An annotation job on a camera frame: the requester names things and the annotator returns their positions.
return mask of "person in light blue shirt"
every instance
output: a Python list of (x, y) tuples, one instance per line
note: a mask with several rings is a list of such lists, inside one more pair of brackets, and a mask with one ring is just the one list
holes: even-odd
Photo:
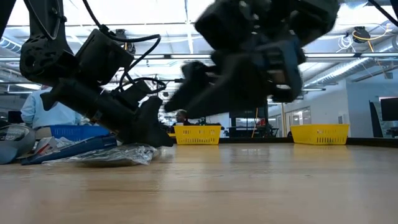
[(43, 86), (41, 90), (31, 93), (26, 99), (22, 109), (22, 120), (31, 125), (33, 129), (50, 125), (79, 125), (82, 115), (69, 107), (57, 103), (51, 110), (43, 109), (40, 94), (50, 91), (51, 88)]

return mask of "table surface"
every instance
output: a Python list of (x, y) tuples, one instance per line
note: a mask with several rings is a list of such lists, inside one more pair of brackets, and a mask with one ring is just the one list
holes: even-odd
[(397, 149), (161, 151), (149, 166), (0, 166), (1, 223), (398, 223)]

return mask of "blue basket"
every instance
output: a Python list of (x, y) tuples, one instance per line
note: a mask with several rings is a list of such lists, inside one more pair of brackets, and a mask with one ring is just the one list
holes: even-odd
[(64, 137), (71, 141), (81, 141), (110, 133), (101, 126), (53, 125), (49, 126), (49, 128), (52, 136), (56, 138)]

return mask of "plastic bag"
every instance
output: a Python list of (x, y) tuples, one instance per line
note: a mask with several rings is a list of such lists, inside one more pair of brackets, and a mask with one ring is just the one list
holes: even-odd
[(43, 165), (73, 164), (83, 167), (121, 167), (139, 164), (149, 165), (159, 151), (152, 146), (129, 144), (111, 149), (98, 149), (77, 156), (43, 162)]

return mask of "seated person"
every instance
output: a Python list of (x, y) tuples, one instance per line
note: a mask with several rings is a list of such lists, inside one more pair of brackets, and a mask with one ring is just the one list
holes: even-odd
[(177, 125), (177, 123), (182, 123), (184, 126), (188, 126), (188, 125), (192, 125), (189, 121), (188, 121), (188, 117), (187, 117), (187, 112), (185, 110), (179, 110), (177, 112), (177, 114), (175, 114), (175, 119), (177, 120), (176, 123), (173, 124), (172, 127), (172, 133), (174, 133), (174, 126)]
[(43, 86), (41, 90), (31, 93), (26, 99), (22, 109), (21, 118), (33, 129), (50, 125), (79, 125), (82, 115), (69, 107), (57, 103), (51, 110), (45, 111), (40, 94), (50, 91), (51, 88)]

